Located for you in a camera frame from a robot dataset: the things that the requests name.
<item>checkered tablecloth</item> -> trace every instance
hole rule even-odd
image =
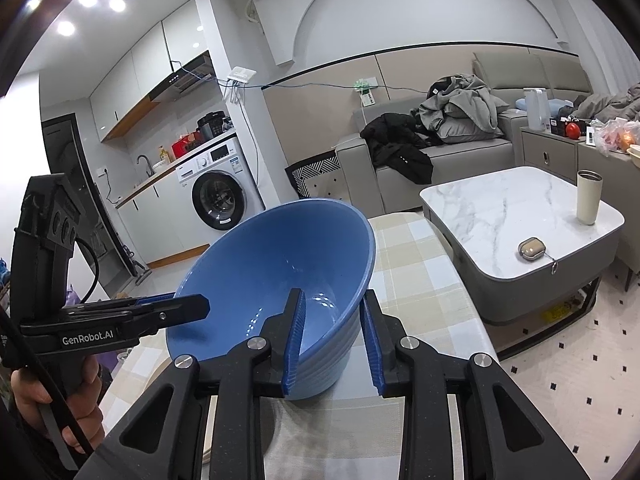
[[[495,357],[460,277],[432,225],[418,213],[370,220],[376,235],[376,264],[370,288],[386,314],[399,317],[406,332],[439,352],[468,358]],[[169,355],[164,333],[145,338],[125,361],[101,403],[108,432],[144,390]],[[450,398],[450,411],[455,403]],[[364,341],[351,349],[346,370],[325,393],[287,402],[265,399],[264,426],[273,428],[265,453],[265,475],[299,480],[389,480],[398,477],[402,443],[402,399],[382,399],[371,383]],[[454,449],[460,431],[452,426]],[[462,478],[454,454],[456,476]]]

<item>washing machine door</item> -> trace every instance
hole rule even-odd
[[[242,188],[228,174],[209,171],[199,176],[191,196],[198,216],[214,229],[228,231],[242,220],[246,207]]]

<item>power cable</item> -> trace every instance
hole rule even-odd
[[[94,293],[95,287],[98,285],[98,276],[100,275],[100,265],[98,264],[98,256],[96,256],[95,251],[87,242],[82,240],[82,238],[76,238],[76,242],[78,243],[78,245],[82,245],[87,251],[89,251],[89,254],[94,260],[94,266],[95,266],[94,282],[89,287],[89,291],[84,295],[84,298],[80,300],[80,303],[84,303]]]
[[[251,140],[254,143],[255,149],[255,186],[259,187],[260,182],[260,155],[258,153],[258,144],[255,141],[254,133],[251,130],[251,126],[249,126],[249,121],[246,120],[246,116],[244,114],[244,87],[242,87],[242,99],[239,102],[240,111],[242,112],[242,118],[244,119],[244,124],[246,124],[247,129],[249,130],[249,135],[251,136]]]
[[[213,77],[213,78],[206,78],[206,77],[201,77],[198,74],[191,72],[190,70],[187,70],[186,68],[184,68],[182,66],[182,64],[179,61],[172,61],[174,63],[179,63],[180,64],[180,68],[182,70],[184,70],[185,72],[193,75],[194,77],[200,79],[200,80],[207,80],[207,81],[216,81],[220,86],[222,86],[223,88],[234,88],[234,83],[238,83],[238,81],[233,80],[233,79],[219,79],[217,77]],[[223,82],[228,83],[232,81],[231,85],[224,85],[222,84]],[[245,84],[243,88],[272,88],[272,87],[280,87],[280,88],[304,88],[305,86],[329,86],[331,88],[344,88],[347,90],[353,90],[353,86],[345,86],[345,85],[334,85],[331,83],[303,83],[300,85],[287,85],[284,83],[269,83],[266,85],[247,85]],[[388,86],[388,85],[378,85],[377,88],[387,88],[389,90],[409,90],[411,92],[417,92],[418,94],[425,94],[427,95],[429,93],[429,91],[425,91],[425,90],[417,90],[415,88],[409,88],[406,86]]]
[[[109,202],[112,205],[118,205],[118,202],[114,202],[113,200],[111,200],[109,197],[111,195],[111,182],[109,182],[109,172],[107,171],[106,168],[104,168],[104,173],[98,175],[98,178],[102,177],[103,175],[107,176],[107,186],[109,186],[109,192],[107,193],[107,202]]]

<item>doorway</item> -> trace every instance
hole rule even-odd
[[[64,173],[84,208],[78,237],[87,241],[98,257],[98,281],[113,298],[136,275],[134,264],[111,224],[95,182],[91,179],[78,131],[76,115],[69,114],[42,123],[44,147],[51,173]],[[86,248],[78,246],[95,273]]]

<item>white tumbler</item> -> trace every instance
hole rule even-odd
[[[594,171],[578,171],[578,204],[576,216],[585,225],[593,225],[598,216],[602,195],[602,177]]]

